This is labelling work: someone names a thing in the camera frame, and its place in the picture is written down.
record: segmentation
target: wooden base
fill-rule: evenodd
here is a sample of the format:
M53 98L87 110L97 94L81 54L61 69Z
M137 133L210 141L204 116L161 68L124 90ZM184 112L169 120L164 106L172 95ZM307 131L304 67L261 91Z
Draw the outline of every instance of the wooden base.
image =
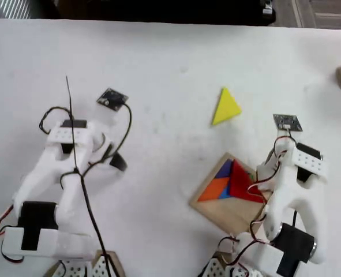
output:
M200 214L216 224L219 228L225 231L227 234L233 234L237 236L240 233L249 230L250 222L257 219L261 214L264 206L261 203L255 203L231 197L227 199L217 199L198 202L198 198L201 196L205 188L213 180L216 173L224 165L225 161L231 159L236 160L238 163L256 180L256 173L249 166L242 163L240 160L230 155L224 154L216 166L211 170L204 182L201 184L197 192L191 198L189 204ZM270 193L264 194L265 198L269 199ZM257 231L259 224L254 224L254 231Z

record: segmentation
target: yellow tangram piece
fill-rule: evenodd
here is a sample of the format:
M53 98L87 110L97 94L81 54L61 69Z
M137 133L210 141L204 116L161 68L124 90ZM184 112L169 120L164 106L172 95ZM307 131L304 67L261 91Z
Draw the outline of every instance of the yellow tangram piece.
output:
M240 113L241 108L239 105L234 101L234 98L230 95L228 89L223 88L212 124L219 124Z

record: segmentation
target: triangle piece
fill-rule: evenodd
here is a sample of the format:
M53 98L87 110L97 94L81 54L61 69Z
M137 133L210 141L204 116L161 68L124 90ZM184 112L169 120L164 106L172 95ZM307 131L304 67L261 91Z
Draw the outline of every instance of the triangle piece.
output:
M219 195L219 198L218 198L218 199L225 199L225 198L230 198L230 197L232 197L232 196L228 193L228 191L229 191L229 187L226 186L226 188L223 190L222 194Z
M227 88L222 89L218 107L216 108L213 125L219 124L224 120L234 117L241 113L241 108L230 95Z
M228 180L229 177L213 179L197 201L199 202L218 199L220 194L227 187Z
M263 203L261 197L247 192L247 188L253 183L253 181L250 179L249 174L245 171L245 169L240 166L236 160L233 162L232 167L233 173L231 174L228 186L230 188L229 194L240 199ZM259 191L256 187L254 187L251 188L250 192L258 194Z
M232 162L232 160L227 159L223 166L219 169L218 173L216 173L214 178L229 177L232 173Z

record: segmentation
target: circuit board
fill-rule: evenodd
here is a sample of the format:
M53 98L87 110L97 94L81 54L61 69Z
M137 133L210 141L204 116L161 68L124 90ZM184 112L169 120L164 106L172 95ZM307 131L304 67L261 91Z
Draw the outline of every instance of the circuit board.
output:
M278 130L289 129L293 132L302 132L302 127L296 115L274 114L275 125Z

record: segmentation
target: white table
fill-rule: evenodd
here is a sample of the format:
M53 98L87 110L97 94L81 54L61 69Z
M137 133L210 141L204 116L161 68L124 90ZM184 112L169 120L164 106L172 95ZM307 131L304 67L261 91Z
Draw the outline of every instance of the white table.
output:
M41 116L68 105L65 75L80 118L99 114L95 100L110 86L130 97L134 118L121 151L127 172L87 178L106 248L127 276L196 276L224 234L189 198L226 151L259 164L276 136L272 114L296 114L302 141L331 161L328 261L310 276L341 276L340 64L341 31L0 20L0 214L42 152ZM222 86L242 114L210 128ZM115 117L116 141L127 118ZM94 234L83 202L80 213L77 224ZM41 276L52 262L0 255L0 276Z

